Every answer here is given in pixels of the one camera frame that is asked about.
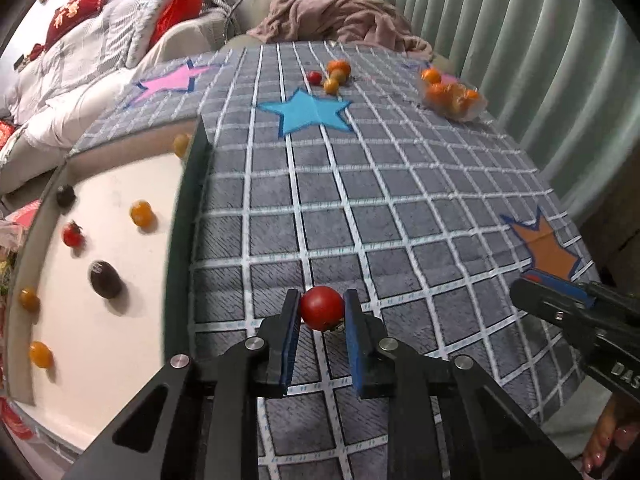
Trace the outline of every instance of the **plastic bag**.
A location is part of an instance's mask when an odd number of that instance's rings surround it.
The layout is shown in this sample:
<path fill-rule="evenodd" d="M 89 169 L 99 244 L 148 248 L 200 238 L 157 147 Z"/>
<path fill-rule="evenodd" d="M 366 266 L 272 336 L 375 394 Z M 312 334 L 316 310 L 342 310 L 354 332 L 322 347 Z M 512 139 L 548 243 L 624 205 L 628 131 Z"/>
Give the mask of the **plastic bag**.
<path fill-rule="evenodd" d="M 422 103 L 438 115 L 455 121 L 472 121 L 486 108 L 487 100 L 477 89 L 449 75 L 428 68 L 420 74 L 418 83 Z"/>

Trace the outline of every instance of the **pink blanket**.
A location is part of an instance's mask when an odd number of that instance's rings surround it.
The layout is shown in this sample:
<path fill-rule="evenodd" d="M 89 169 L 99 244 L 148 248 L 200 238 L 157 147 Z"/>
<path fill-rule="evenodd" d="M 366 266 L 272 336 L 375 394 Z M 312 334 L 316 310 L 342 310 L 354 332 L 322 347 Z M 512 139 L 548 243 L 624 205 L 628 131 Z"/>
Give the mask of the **pink blanket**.
<path fill-rule="evenodd" d="M 263 43 L 336 40 L 384 46 L 431 60 L 431 45 L 383 0 L 272 0 L 269 15 L 247 32 Z"/>

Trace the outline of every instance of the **blue gripper pad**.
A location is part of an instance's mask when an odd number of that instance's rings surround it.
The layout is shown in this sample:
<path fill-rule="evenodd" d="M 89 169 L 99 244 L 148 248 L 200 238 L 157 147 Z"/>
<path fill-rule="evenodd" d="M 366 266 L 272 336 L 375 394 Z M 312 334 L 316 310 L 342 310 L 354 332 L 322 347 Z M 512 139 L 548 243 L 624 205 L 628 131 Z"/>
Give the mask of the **blue gripper pad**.
<path fill-rule="evenodd" d="M 298 348 L 298 336 L 300 335 L 300 294 L 296 290 L 287 292 L 282 305 L 282 317 L 288 317 L 287 332 L 282 345 L 282 371 L 280 374 L 280 385 L 288 388 L 293 379 L 293 367 L 296 361 L 296 350 Z"/>
<path fill-rule="evenodd" d="M 526 280 L 548 286 L 548 288 L 552 288 L 560 294 L 564 294 L 575 301 L 579 301 L 585 308 L 591 308 L 595 301 L 595 298 L 589 296 L 583 288 L 580 288 L 571 282 L 561 280 L 557 276 L 542 272 L 541 270 L 527 269 L 522 273 L 522 277 Z"/>
<path fill-rule="evenodd" d="M 364 370 L 362 367 L 362 359 L 360 357 L 360 341 L 357 335 L 356 321 L 354 318 L 360 316 L 353 312 L 354 308 L 360 309 L 360 301 L 358 301 L 357 293 L 355 300 L 350 296 L 351 290 L 348 290 L 344 298 L 344 334 L 347 338 L 347 354 L 349 356 L 349 367 L 351 369 L 351 383 L 356 389 L 358 396 L 362 395 L 362 383 L 364 380 Z"/>

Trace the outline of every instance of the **grid tablecloth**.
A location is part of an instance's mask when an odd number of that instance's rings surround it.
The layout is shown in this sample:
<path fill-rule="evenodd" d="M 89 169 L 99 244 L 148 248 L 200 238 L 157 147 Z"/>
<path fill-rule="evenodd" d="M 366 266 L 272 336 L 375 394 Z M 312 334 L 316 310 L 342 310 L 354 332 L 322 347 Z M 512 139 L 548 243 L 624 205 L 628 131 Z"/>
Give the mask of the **grid tablecloth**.
<path fill-rule="evenodd" d="M 256 105 L 298 89 L 324 96 L 303 74 L 335 57 L 353 69 L 340 88 L 353 132 L 279 138 L 278 116 Z M 535 420 L 568 399 L 582 379 L 574 351 L 510 303 L 531 257 L 504 219 L 543 214 L 580 258 L 573 279 L 597 274 L 553 190 L 488 114 L 465 125 L 421 108 L 415 63 L 382 49 L 289 43 L 192 61 L 211 69 L 191 92 L 132 105 L 132 86 L 74 152 L 202 117 L 212 149 L 191 263 L 194 355 L 255 334 L 288 288 L 356 288 L 391 336 L 431 356 L 472 355 Z M 385 478 L 386 402 L 360 402 L 350 384 L 344 333 L 303 325 L 288 396 L 258 400 L 261 478 Z"/>

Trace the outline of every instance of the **blue star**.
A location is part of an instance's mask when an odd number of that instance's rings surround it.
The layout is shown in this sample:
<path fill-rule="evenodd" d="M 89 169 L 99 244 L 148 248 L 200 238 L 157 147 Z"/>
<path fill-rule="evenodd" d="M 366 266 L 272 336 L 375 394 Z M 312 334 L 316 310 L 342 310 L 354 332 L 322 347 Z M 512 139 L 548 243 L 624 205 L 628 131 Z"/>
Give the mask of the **blue star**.
<path fill-rule="evenodd" d="M 351 127 L 339 115 L 350 104 L 351 101 L 319 99 L 299 88 L 284 102 L 260 103 L 257 107 L 280 116 L 278 137 L 284 137 L 314 124 L 324 124 L 342 132 L 353 133 Z"/>

